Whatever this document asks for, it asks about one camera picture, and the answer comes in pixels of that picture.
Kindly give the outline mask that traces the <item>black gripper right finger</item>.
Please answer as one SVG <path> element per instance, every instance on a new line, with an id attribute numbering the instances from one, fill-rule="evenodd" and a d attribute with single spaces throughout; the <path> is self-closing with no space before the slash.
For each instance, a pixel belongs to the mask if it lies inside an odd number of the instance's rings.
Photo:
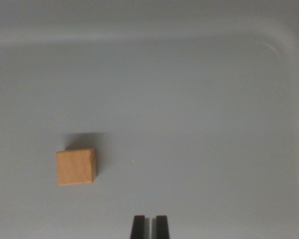
<path id="1" fill-rule="evenodd" d="M 152 219 L 151 239 L 170 239 L 168 218 L 166 215 L 159 215 Z"/>

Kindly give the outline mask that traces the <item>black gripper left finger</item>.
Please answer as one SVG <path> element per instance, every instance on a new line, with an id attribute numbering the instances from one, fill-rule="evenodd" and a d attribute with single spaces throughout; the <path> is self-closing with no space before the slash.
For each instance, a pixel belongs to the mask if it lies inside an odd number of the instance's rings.
<path id="1" fill-rule="evenodd" d="M 150 220 L 145 215 L 134 216 L 130 239 L 149 239 Z"/>

